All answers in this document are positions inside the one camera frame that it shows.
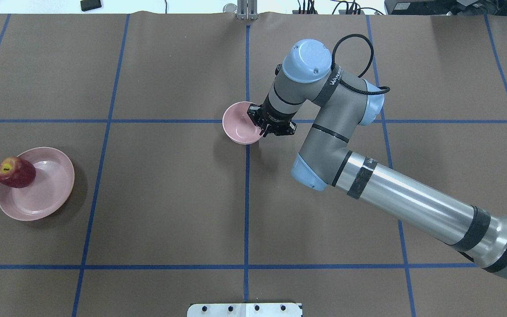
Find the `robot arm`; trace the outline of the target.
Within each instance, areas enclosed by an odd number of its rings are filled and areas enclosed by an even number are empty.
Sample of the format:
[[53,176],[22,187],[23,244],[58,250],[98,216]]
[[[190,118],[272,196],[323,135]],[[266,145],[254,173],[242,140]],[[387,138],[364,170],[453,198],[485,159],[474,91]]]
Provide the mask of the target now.
[[507,279],[507,216],[491,215],[348,149],[355,128],[380,113],[389,88],[344,71],[335,61],[341,43],[333,50],[314,39],[292,46],[265,100],[248,107],[257,135],[293,135],[294,115],[304,102],[314,103],[320,110],[294,161],[294,179],[317,191],[340,189]]

